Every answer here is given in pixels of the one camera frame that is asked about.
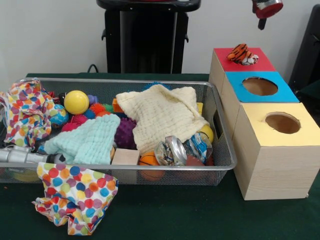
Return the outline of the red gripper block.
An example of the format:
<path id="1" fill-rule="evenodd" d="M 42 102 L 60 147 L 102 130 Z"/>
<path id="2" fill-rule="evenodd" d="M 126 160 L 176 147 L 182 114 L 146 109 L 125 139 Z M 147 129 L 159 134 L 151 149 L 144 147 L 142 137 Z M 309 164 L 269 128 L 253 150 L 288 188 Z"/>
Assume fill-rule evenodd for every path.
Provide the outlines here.
<path id="1" fill-rule="evenodd" d="M 259 18 L 258 29 L 264 30 L 267 18 L 278 13 L 283 6 L 282 0 L 252 0 L 252 12 Z"/>

